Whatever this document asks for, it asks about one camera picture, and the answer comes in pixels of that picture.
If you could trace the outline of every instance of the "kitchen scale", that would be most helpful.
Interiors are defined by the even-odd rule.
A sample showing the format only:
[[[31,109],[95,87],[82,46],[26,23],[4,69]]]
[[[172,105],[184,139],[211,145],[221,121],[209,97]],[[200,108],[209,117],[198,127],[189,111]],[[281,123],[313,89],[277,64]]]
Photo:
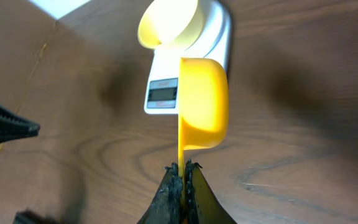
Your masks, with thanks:
[[[227,71],[231,18],[224,6],[212,1],[206,13],[206,24],[196,42],[185,51],[163,48],[154,50],[147,82],[144,110],[148,114],[178,114],[178,77],[182,58],[210,58]]]

